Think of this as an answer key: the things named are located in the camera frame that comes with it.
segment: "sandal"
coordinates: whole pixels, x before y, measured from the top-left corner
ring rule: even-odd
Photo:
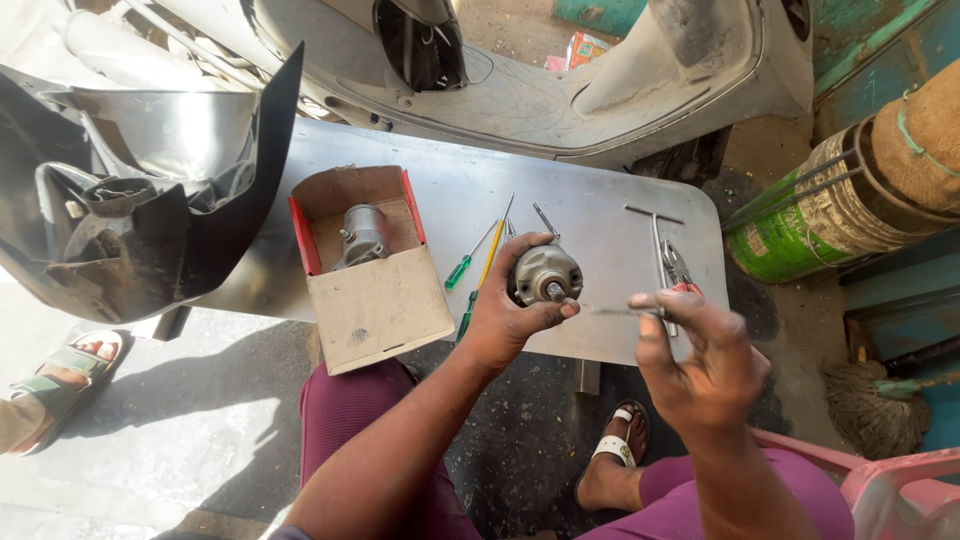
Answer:
[[[113,360],[104,360],[99,356],[81,351],[75,346],[80,343],[116,343]],[[78,337],[72,343],[64,345],[36,368],[39,372],[44,365],[52,364],[78,373],[87,379],[87,384],[80,390],[75,390],[70,384],[48,375],[33,375],[27,379],[10,385],[14,390],[11,399],[23,394],[33,394],[40,401],[46,411],[53,417],[53,424],[48,426],[34,446],[29,450],[14,455],[36,454],[49,446],[62,431],[66,421],[76,408],[81,397],[89,393],[90,389],[112,375],[113,368],[120,362],[128,347],[123,335],[116,331],[92,331]]]
[[[631,413],[628,410],[620,408],[624,405],[633,405],[635,413]],[[607,429],[607,426],[610,425],[610,422],[613,421],[613,418],[622,418],[627,421],[626,438],[629,439],[630,429],[633,426],[632,422],[634,420],[634,414],[639,414],[643,419],[643,429],[645,430],[644,443],[646,444],[646,448],[650,448],[650,415],[647,413],[647,408],[637,400],[627,399],[617,404],[616,409],[613,410],[613,413],[607,417],[607,422],[604,423],[604,430]],[[625,439],[621,439],[616,435],[604,435],[604,437],[600,439],[600,442],[597,443],[597,448],[595,451],[593,451],[593,455],[590,456],[590,460],[593,460],[597,454],[604,453],[616,455],[621,461],[623,461],[623,464],[626,467],[636,467],[636,460],[634,459],[634,453],[630,450],[630,445],[627,444]],[[583,506],[580,504],[580,499],[577,497],[577,492],[580,491],[580,482],[582,482],[584,480],[584,476],[587,475],[587,468],[588,467],[584,467],[584,472],[580,473],[580,478],[577,479],[577,483],[573,485],[573,499],[581,508]]]

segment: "maroon pants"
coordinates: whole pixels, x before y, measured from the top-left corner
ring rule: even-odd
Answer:
[[[395,358],[336,377],[321,364],[300,391],[303,450],[300,487],[353,435],[396,405],[414,387]],[[787,451],[764,450],[806,509],[823,540],[853,539],[853,518],[840,490],[819,468]],[[693,466],[689,457],[668,457],[647,467],[638,489],[643,510],[596,528],[587,540],[694,540],[700,526]],[[479,540],[480,534],[457,500],[441,461],[423,487],[397,538]]]

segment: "fingernail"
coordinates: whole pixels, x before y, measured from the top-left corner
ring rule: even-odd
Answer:
[[[640,339],[654,339],[657,337],[657,325],[660,322],[649,313],[640,314]]]

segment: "pink chair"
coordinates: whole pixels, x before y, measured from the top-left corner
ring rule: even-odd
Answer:
[[[754,439],[845,477],[856,540],[960,539],[960,486],[933,479],[960,473],[960,448],[871,461],[770,431]]]

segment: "ground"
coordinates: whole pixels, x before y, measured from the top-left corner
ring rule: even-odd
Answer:
[[[467,40],[542,65],[564,56],[576,27],[550,3],[455,2]],[[719,179],[705,185],[723,217],[802,162],[808,119],[764,117],[735,127]],[[725,190],[732,189],[733,195]],[[751,424],[845,449],[827,416],[818,367],[844,361],[836,280],[755,282],[727,264],[731,306],[748,318],[774,373]],[[0,381],[18,380],[59,344],[101,326],[41,305],[0,281]],[[0,523],[10,538],[254,540],[285,515],[300,475],[300,385],[319,360],[310,325],[195,308],[183,335],[140,340],[115,381],[62,440],[28,458],[0,457]],[[440,341],[404,356],[428,375]],[[623,398],[654,411],[635,368],[605,365],[602,395],[572,392],[571,358],[523,354],[481,397],[445,461],[485,538],[553,529],[574,536],[614,513],[586,514],[572,489]],[[643,463],[685,453],[656,414]]]

